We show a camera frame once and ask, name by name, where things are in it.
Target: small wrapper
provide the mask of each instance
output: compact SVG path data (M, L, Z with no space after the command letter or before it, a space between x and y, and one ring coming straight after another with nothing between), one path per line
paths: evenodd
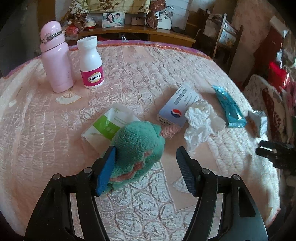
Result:
M227 119L228 127L238 127L243 128L247 124L246 118L243 116L241 110L239 109L236 102L233 100L231 95L226 91L225 88L220 86L212 85L213 89L216 92L216 96L225 110L225 115Z
M264 111L249 111L248 119L256 137L260 138L267 132L268 122Z

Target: blue and red logo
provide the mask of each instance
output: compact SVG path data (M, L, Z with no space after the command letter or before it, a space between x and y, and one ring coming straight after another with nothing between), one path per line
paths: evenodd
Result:
M179 118L182 115L181 111L177 109L172 109L170 113L172 114L173 117L176 117L176 118Z

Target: tissue package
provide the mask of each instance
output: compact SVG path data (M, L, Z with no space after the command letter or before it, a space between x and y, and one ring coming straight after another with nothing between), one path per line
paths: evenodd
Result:
M228 127L245 127L247 121L230 94L222 87L214 85L212 87L225 110Z
M125 106L114 103L81 136L98 152L105 151L109 147L115 133L121 127L133 121L140 121L134 115L133 111Z
M190 87L182 84L158 112L156 120L165 126L176 124L183 127L187 121L185 112L199 98L199 95Z

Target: photo frame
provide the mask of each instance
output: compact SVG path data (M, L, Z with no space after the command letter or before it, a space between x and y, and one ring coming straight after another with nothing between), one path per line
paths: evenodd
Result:
M173 12L171 9L165 8L159 12L155 13L158 18L157 28L171 29L172 28L172 19Z
M106 12L103 14L103 28L123 27L124 12Z

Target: white bottle cap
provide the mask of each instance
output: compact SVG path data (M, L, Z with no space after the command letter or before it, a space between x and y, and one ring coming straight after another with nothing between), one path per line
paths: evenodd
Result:
M79 50L82 48L87 47L96 47L98 43L98 37L97 36L90 36L83 39L80 39L77 41L77 47Z

